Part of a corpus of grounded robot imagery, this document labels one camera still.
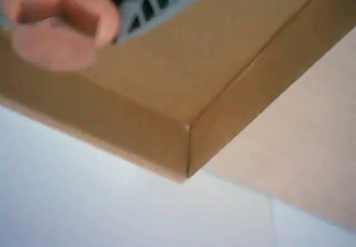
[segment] gray object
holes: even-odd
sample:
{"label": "gray object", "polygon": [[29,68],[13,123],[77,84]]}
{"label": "gray object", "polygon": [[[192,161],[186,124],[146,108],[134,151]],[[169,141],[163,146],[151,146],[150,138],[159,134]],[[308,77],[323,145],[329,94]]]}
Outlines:
{"label": "gray object", "polygon": [[120,5],[121,28],[117,39],[143,34],[195,0],[124,0]]}

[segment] box side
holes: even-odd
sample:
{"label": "box side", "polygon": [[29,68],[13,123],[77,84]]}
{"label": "box side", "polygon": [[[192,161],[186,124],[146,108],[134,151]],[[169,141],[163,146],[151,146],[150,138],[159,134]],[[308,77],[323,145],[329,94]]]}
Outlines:
{"label": "box side", "polygon": [[356,25],[356,0],[311,0],[191,129],[194,174]]}
{"label": "box side", "polygon": [[0,53],[0,103],[142,166],[186,177],[189,132],[183,124],[80,75],[29,66],[3,37]]}

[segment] brown cardboard box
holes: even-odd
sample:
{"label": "brown cardboard box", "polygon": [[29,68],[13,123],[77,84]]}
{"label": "brown cardboard box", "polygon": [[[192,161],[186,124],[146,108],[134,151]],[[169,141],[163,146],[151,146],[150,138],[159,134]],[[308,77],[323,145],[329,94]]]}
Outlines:
{"label": "brown cardboard box", "polygon": [[200,0],[72,75],[25,64],[1,38],[1,102],[182,180],[353,28],[355,5]]}

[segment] beige surface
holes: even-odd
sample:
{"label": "beige surface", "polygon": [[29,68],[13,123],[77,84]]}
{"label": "beige surface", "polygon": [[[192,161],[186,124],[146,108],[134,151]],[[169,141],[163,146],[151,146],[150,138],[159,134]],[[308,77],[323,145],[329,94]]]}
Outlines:
{"label": "beige surface", "polygon": [[356,229],[356,28],[208,168]]}

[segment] white surface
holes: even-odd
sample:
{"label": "white surface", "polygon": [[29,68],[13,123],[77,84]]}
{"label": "white surface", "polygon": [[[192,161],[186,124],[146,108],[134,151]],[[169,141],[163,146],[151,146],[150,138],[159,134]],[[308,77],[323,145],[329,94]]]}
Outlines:
{"label": "white surface", "polygon": [[1,247],[273,246],[264,195],[174,184],[0,107]]}
{"label": "white surface", "polygon": [[273,200],[278,247],[355,247],[356,235]]}

